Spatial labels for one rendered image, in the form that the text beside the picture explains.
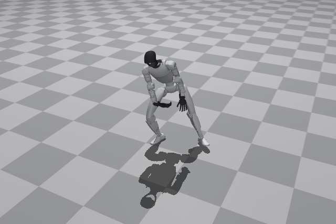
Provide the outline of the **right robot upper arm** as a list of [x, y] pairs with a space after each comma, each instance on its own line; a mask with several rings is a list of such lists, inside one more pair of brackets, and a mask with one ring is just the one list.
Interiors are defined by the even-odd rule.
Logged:
[[152, 80], [151, 80], [151, 76], [148, 72], [148, 65], [144, 66], [143, 69], [142, 69], [142, 74], [144, 75], [144, 78], [148, 84], [148, 88], [149, 90], [152, 90], [155, 88], [155, 85], [154, 83], [152, 83]]

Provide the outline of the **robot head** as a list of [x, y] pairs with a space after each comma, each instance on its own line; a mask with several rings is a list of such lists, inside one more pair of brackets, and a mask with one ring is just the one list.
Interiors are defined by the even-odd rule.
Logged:
[[156, 54], [154, 51], [147, 51], [144, 55], [144, 63], [146, 63], [152, 68], [158, 68], [160, 64], [158, 66], [157, 64], [162, 63], [162, 60], [156, 60]]

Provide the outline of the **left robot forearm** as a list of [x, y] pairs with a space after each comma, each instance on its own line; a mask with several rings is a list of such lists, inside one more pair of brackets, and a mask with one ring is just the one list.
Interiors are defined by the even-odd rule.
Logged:
[[184, 89], [184, 83], [183, 83], [183, 80], [182, 80], [182, 78], [181, 77], [179, 77], [179, 80], [180, 80], [180, 83], [177, 83], [177, 86], [178, 86], [178, 88], [179, 88], [179, 90], [180, 90], [180, 94], [181, 94], [181, 96], [185, 96], [185, 89]]

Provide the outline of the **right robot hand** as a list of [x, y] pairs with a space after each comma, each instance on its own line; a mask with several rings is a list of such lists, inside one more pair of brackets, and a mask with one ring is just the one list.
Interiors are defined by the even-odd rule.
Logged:
[[158, 101], [158, 103], [154, 102], [153, 105], [155, 105], [155, 106], [160, 106], [160, 107], [162, 107], [162, 108], [169, 108], [169, 107], [172, 105], [172, 102], [166, 104], [166, 103], [160, 103], [160, 102]]

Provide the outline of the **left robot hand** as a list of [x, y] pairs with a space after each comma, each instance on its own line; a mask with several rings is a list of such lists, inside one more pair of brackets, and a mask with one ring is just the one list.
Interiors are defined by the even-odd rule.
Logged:
[[185, 100], [185, 96], [181, 96], [181, 94], [179, 93], [179, 102], [177, 104], [177, 107], [179, 106], [180, 104], [180, 110], [181, 110], [181, 107], [182, 107], [182, 112], [183, 112], [183, 105], [184, 105], [184, 111], [185, 111], [185, 106], [186, 106], [186, 110], [187, 110], [187, 104], [186, 104], [186, 100]]

